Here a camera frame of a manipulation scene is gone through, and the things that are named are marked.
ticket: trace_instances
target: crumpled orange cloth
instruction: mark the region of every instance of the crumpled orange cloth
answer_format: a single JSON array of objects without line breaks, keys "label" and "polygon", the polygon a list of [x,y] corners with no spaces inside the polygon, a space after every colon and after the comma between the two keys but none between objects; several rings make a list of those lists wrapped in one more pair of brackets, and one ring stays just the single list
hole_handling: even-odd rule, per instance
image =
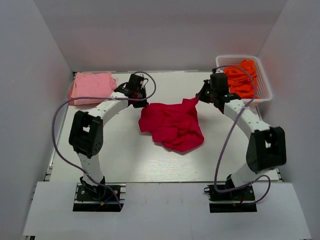
[{"label": "crumpled orange cloth", "polygon": [[[236,66],[246,70],[255,83],[258,89],[257,83],[257,73],[255,62],[253,60],[243,60],[240,64]],[[230,93],[238,94],[242,99],[252,99],[255,94],[255,89],[250,78],[240,69],[232,66],[228,66],[224,69],[224,73],[228,77],[228,85]]]}]

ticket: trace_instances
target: purple cable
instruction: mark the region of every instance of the purple cable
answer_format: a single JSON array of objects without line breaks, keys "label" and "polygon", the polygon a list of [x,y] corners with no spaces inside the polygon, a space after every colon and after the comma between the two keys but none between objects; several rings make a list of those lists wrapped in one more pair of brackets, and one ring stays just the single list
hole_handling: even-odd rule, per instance
[{"label": "purple cable", "polygon": [[248,182],[242,186],[237,186],[237,187],[234,187],[234,188],[230,188],[230,189],[225,189],[225,190],[220,190],[218,189],[217,187],[217,180],[218,180],[218,172],[219,172],[219,167],[220,167],[220,164],[221,164],[221,160],[222,160],[222,157],[224,155],[224,152],[226,150],[226,147],[227,147],[227,144],[229,142],[229,139],[230,139],[230,136],[233,132],[233,130],[235,129],[235,126],[237,125],[237,122],[238,120],[240,119],[240,116],[241,114],[245,111],[246,107],[248,107],[255,99],[256,99],[256,96],[257,96],[257,87],[256,87],[256,84],[255,84],[255,81],[254,79],[252,78],[252,76],[246,71],[244,70],[243,68],[239,67],[239,66],[236,66],[236,65],[232,65],[232,64],[227,64],[227,65],[223,65],[223,66],[218,66],[215,68],[215,70],[217,69],[221,69],[221,68],[225,68],[225,67],[233,67],[233,68],[236,68],[236,69],[239,69],[241,70],[242,72],[244,72],[251,80],[252,84],[253,84],[253,89],[254,89],[254,94],[253,94],[253,98],[250,99],[245,105],[244,107],[240,110],[240,112],[238,113],[238,115],[235,117],[234,119],[234,122],[230,128],[230,131],[228,132],[227,136],[226,136],[226,139],[224,141],[224,144],[222,146],[222,149],[221,149],[221,152],[220,152],[220,155],[219,155],[219,158],[218,158],[218,162],[216,163],[216,168],[215,168],[215,174],[214,174],[214,189],[218,192],[218,193],[228,193],[228,192],[232,192],[232,191],[235,191],[235,190],[239,190],[239,189],[242,189],[242,188],[245,188],[249,185],[252,185],[253,183],[255,183],[257,180],[259,180],[260,178],[262,177],[266,177],[268,179],[268,188],[265,192],[265,194],[260,198],[258,199],[257,201],[254,201],[252,203],[247,203],[247,204],[256,204],[258,202],[260,202],[262,199],[264,199],[266,197],[266,195],[268,194],[269,190],[270,190],[270,187],[271,187],[271,179],[270,177],[268,177],[267,175],[261,175],[259,176],[257,179],[255,179],[254,181],[252,182]]},{"label": "purple cable", "polygon": [[155,92],[156,92],[156,89],[157,89],[157,85],[156,85],[156,81],[153,79],[153,77],[151,75],[149,75],[148,73],[144,72],[144,71],[136,71],[134,72],[133,74],[145,74],[147,75],[152,81],[153,81],[153,84],[154,84],[154,90],[153,92],[145,97],[145,98],[142,98],[142,99],[134,99],[134,98],[126,98],[126,97],[94,97],[94,96],[79,96],[79,97],[75,97],[75,98],[72,98],[72,99],[69,99],[69,100],[66,100],[64,103],[62,103],[58,108],[57,110],[55,111],[54,115],[53,115],[53,118],[52,118],[52,127],[51,127],[51,137],[52,137],[52,142],[53,142],[53,147],[56,151],[56,153],[59,155],[59,157],[64,160],[67,164],[79,169],[81,172],[83,172],[87,177],[88,179],[90,179],[91,182],[93,182],[94,184],[97,184],[98,186],[102,186],[104,188],[107,188],[111,191],[111,193],[114,195],[115,199],[116,199],[116,202],[118,203],[119,205],[119,208],[122,209],[121,207],[121,203],[119,201],[119,198],[118,196],[116,195],[116,193],[114,192],[114,190],[108,186],[108,185],[105,185],[105,184],[101,184],[99,182],[96,182],[95,180],[93,180],[93,178],[87,173],[86,170],[84,170],[82,167],[68,161],[62,154],[61,152],[59,151],[58,149],[58,146],[57,146],[57,143],[56,143],[56,136],[55,136],[55,124],[56,124],[56,118],[57,118],[57,115],[59,113],[59,111],[61,110],[61,108],[66,105],[67,103],[71,102],[71,101],[74,101],[74,100],[78,100],[78,99],[96,99],[96,100],[105,100],[105,101],[111,101],[111,100],[127,100],[127,101],[145,101],[149,98],[151,98]]}]

